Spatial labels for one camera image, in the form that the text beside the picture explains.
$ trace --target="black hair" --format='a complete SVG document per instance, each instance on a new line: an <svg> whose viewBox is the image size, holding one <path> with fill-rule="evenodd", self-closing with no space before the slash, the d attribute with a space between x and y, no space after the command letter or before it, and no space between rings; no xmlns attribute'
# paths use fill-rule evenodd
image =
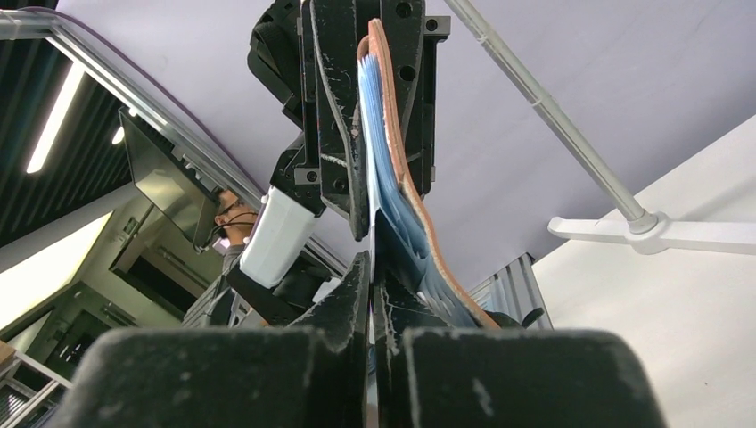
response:
<svg viewBox="0 0 756 428"><path fill-rule="evenodd" d="M226 191L226 189L224 189L223 187L219 187L213 193L215 194L215 196L220 201L220 195L223 194L223 192L225 192L225 191ZM223 205L219 205L218 206L218 212L216 214L220 214L221 210L223 210ZM219 227L218 228L218 236L220 236L223 239L226 239L228 237L228 234L226 233L226 230L223 227Z"/></svg>

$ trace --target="television screen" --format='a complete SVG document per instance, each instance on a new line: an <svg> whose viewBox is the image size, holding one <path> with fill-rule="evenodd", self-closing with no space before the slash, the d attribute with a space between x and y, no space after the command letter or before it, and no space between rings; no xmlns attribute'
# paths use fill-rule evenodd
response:
<svg viewBox="0 0 756 428"><path fill-rule="evenodd" d="M120 111L128 164L134 184L195 245L203 245L214 226L218 199L169 152L163 151Z"/></svg>

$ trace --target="gray shirt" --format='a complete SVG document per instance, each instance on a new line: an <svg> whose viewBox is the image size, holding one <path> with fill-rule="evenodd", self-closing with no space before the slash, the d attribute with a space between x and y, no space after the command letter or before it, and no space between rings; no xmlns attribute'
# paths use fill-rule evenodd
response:
<svg viewBox="0 0 756 428"><path fill-rule="evenodd" d="M223 256L223 273L227 273L234 264L236 258L238 258L244 252L245 245L240 243L239 245L231 245L226 251L226 255Z"/></svg>

